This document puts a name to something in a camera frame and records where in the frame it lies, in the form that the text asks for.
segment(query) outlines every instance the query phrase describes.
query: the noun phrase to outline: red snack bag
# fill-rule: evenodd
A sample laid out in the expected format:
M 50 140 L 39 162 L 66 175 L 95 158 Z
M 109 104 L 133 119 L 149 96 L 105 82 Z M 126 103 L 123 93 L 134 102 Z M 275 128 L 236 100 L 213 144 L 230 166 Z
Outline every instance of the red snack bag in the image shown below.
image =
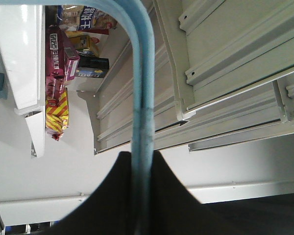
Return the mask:
M 65 62 L 61 29 L 50 26 L 46 31 L 46 95 L 59 100 L 64 92 Z

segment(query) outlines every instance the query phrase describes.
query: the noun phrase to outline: yellow and red striped package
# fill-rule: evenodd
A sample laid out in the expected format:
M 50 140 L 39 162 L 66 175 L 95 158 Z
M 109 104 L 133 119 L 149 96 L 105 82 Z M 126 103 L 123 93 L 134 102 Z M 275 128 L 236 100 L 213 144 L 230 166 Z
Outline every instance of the yellow and red striped package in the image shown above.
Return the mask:
M 60 95 L 59 102 L 46 97 L 46 132 L 58 141 L 63 131 L 69 126 L 68 91 Z

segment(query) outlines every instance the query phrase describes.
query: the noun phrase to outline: white wall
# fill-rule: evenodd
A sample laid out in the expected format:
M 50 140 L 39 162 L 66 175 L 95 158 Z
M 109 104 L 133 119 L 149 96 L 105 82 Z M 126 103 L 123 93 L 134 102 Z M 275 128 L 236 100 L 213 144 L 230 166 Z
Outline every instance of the white wall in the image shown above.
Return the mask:
M 202 203 L 294 192 L 294 135 L 196 152 L 185 145 L 162 154 Z
M 14 101 L 0 100 L 0 212 L 6 225 L 58 220 L 80 204 L 74 200 L 23 199 L 90 194 L 117 154 L 129 145 L 93 155 L 86 102 L 69 92 L 70 127 L 46 154 L 30 156 L 31 140 Z M 189 153 L 187 146 L 162 151 L 178 178 L 202 202 L 294 192 L 294 135 Z

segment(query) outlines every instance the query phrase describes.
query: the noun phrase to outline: product box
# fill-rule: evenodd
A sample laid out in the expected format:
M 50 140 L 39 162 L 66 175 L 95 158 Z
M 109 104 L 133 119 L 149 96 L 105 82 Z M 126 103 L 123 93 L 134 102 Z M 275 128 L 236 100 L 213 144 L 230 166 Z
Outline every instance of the product box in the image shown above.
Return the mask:
M 90 48 L 90 37 L 88 35 L 70 38 L 70 42 L 76 50 Z
M 65 60 L 64 85 L 68 85 L 69 81 L 73 80 L 75 77 L 76 68 L 79 62 L 79 55 L 64 32 L 62 32 L 62 36 Z
M 80 56 L 76 77 L 104 78 L 109 71 L 109 59 Z
M 108 39 L 109 31 L 106 34 L 103 34 L 101 30 L 100 33 L 66 31 L 65 34 L 69 37 L 78 54 L 100 57 L 100 53 Z

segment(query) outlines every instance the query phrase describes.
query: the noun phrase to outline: packaged food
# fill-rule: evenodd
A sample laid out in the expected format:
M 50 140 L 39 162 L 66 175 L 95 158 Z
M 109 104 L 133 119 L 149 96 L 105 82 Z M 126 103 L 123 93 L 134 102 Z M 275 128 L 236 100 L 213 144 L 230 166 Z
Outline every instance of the packaged food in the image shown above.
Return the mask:
M 46 97 L 46 132 L 53 139 L 59 140 L 64 130 L 69 126 L 69 104 L 67 91 L 63 92 L 60 100 Z
M 80 56 L 76 77 L 104 78 L 109 71 L 109 59 Z
M 56 100 L 64 92 L 64 48 L 62 31 L 51 26 L 46 31 L 46 96 Z
M 76 68 L 79 61 L 79 55 L 77 54 L 74 46 L 72 45 L 69 38 L 66 36 L 64 32 L 62 32 L 62 36 L 65 60 L 64 85 L 68 85 L 69 82 L 74 79 Z
M 78 54 L 100 57 L 100 53 L 108 39 L 107 34 L 84 31 L 66 31 Z
M 58 6 L 57 24 L 62 30 L 110 29 L 117 21 L 108 14 L 88 6 Z

